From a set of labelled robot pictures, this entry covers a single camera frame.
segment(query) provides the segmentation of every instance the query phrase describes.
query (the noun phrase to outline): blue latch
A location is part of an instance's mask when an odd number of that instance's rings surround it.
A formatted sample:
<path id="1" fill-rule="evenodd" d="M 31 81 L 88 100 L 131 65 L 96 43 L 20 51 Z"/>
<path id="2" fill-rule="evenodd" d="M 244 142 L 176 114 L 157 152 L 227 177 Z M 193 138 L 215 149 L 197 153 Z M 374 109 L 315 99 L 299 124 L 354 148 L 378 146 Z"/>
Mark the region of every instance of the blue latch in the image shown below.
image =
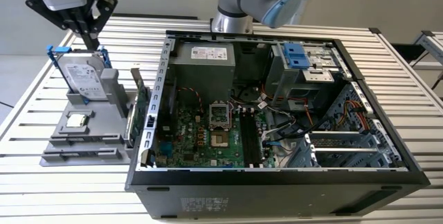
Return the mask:
<path id="1" fill-rule="evenodd" d="M 310 59 L 306 57 L 304 49 L 300 44 L 283 44 L 283 53 L 288 60 L 290 68 L 310 68 Z"/>

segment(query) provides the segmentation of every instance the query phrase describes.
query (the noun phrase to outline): barcode label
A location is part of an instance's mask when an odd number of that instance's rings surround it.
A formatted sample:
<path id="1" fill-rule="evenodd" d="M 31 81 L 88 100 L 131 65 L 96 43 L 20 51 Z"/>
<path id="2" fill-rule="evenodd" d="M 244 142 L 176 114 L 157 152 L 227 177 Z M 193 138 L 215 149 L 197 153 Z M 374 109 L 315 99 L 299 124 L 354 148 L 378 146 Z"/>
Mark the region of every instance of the barcode label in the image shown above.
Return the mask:
<path id="1" fill-rule="evenodd" d="M 268 103 L 266 103 L 264 101 L 262 101 L 262 103 L 258 105 L 258 107 L 260 109 L 263 109 L 264 107 L 267 107 Z"/>

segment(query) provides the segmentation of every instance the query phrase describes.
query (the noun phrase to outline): motherboard chip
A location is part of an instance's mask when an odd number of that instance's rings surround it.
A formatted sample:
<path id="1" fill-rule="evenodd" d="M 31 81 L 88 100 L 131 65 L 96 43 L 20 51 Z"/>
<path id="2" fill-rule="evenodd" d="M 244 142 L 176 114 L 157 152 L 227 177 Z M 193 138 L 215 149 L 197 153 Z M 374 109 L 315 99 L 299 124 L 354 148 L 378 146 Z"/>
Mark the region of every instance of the motherboard chip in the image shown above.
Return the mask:
<path id="1" fill-rule="evenodd" d="M 184 154 L 183 155 L 183 160 L 184 161 L 193 161 L 193 154 Z"/>
<path id="2" fill-rule="evenodd" d="M 229 147 L 229 139 L 227 132 L 211 132 L 211 146 Z"/>

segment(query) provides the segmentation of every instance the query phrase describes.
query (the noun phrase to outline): red wire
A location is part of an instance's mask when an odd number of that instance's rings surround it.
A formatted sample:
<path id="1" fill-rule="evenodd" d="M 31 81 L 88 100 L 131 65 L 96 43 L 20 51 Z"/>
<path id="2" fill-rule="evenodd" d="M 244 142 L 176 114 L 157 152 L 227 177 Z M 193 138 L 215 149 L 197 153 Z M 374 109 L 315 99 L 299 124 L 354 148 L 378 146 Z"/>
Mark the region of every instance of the red wire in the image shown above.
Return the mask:
<path id="1" fill-rule="evenodd" d="M 196 97 L 199 98 L 199 103 L 200 103 L 200 112 L 203 113 L 203 104 L 201 104 L 201 97 L 200 94 L 193 90 L 193 88 L 179 88 L 177 91 L 180 90 L 189 90 L 192 92 L 195 92 Z"/>

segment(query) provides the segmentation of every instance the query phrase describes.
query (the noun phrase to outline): metal frame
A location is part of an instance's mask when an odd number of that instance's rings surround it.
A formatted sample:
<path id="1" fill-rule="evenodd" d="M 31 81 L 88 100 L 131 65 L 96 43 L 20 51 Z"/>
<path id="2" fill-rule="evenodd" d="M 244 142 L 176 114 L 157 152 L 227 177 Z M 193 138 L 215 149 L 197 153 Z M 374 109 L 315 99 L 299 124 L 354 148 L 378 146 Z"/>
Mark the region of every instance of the metal frame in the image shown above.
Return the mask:
<path id="1" fill-rule="evenodd" d="M 132 80 L 128 72 L 131 67 L 140 68 L 145 85 L 153 85 L 165 30 L 208 31 L 209 24 L 199 20 L 111 17 L 100 34 L 100 42 L 109 50 L 109 58 L 115 68 L 120 70 L 120 81 L 127 88 L 135 88 L 135 84 L 128 82 Z M 400 66 L 399 57 L 387 49 L 391 45 L 382 43 L 376 35 L 363 28 L 287 25 L 271 30 L 256 24 L 255 33 L 342 40 L 386 115 L 431 179 L 427 189 L 419 190 L 363 217 L 327 217 L 308 221 L 358 221 L 362 224 L 442 223 L 442 108 L 432 103 L 434 99 L 418 86 L 416 74 L 404 70 L 404 65 Z M 71 46 L 83 48 L 81 40 L 71 37 L 65 38 L 72 43 Z M 149 222 L 151 217 L 135 195 L 121 193 L 127 165 L 53 168 L 39 166 L 40 154 L 48 143 L 47 137 L 67 104 L 64 85 L 59 72 L 47 64 L 1 125 L 0 154 L 5 157 L 0 155 L 0 191 L 9 195 L 3 200 L 5 204 L 0 206 L 0 216 L 13 216 L 9 220 L 16 222 L 32 219 L 36 223 L 67 220 L 88 223 L 92 218 L 109 223 Z M 284 220 L 208 219 L 208 222 L 216 223 L 258 221 L 296 223 L 307 220 L 298 217 Z"/>

